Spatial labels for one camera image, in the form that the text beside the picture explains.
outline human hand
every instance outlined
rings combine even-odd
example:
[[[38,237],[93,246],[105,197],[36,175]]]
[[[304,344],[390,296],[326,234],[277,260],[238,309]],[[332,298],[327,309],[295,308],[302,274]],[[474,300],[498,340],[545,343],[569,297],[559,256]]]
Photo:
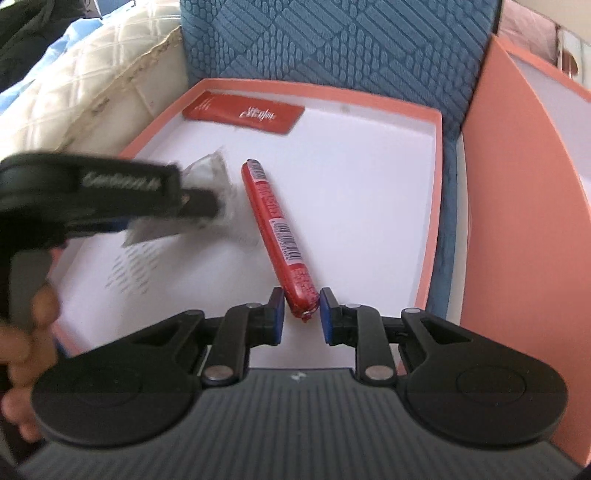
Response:
[[[8,366],[8,378],[13,386],[2,398],[2,414],[18,425],[23,439],[32,443],[41,439],[31,404],[33,385],[43,372],[57,363],[50,326],[59,317],[60,303],[49,283],[33,297],[31,313],[35,329],[30,335],[0,324],[0,364]]]

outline barcode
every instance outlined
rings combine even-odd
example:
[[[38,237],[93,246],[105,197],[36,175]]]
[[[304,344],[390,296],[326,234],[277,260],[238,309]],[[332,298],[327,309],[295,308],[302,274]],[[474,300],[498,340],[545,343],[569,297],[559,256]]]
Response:
[[[269,220],[285,263],[294,265],[296,263],[303,263],[301,253],[297,248],[296,240],[293,233],[291,233],[290,226],[283,218],[272,218]]]
[[[265,170],[262,169],[262,165],[258,162],[258,160],[248,160],[248,170],[251,171],[252,179],[255,182],[267,181]]]

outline quilted cushion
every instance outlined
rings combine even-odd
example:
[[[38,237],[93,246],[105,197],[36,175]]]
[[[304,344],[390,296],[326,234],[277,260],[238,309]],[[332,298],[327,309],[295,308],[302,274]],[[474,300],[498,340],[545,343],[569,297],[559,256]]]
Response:
[[[348,87],[443,114],[440,230],[428,309],[445,317],[453,270],[455,145],[500,0],[180,0],[189,78]]]
[[[148,0],[77,43],[0,116],[0,159],[118,154],[187,89],[174,0]]]

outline blue patterned seat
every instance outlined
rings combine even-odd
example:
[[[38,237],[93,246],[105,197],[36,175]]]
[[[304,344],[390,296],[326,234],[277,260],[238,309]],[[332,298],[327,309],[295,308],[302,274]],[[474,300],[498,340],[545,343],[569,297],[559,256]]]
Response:
[[[445,317],[456,237],[456,141],[501,0],[180,0],[192,83],[347,87],[443,114],[443,199],[427,308]]]

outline gray plastic housing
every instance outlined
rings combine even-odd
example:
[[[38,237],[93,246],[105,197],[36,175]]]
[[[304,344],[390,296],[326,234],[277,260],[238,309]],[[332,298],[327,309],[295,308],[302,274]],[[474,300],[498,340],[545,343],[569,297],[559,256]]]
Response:
[[[570,480],[580,467],[549,442],[450,443],[349,369],[253,369],[206,390],[156,438],[113,450],[49,443],[18,470],[28,480]]]

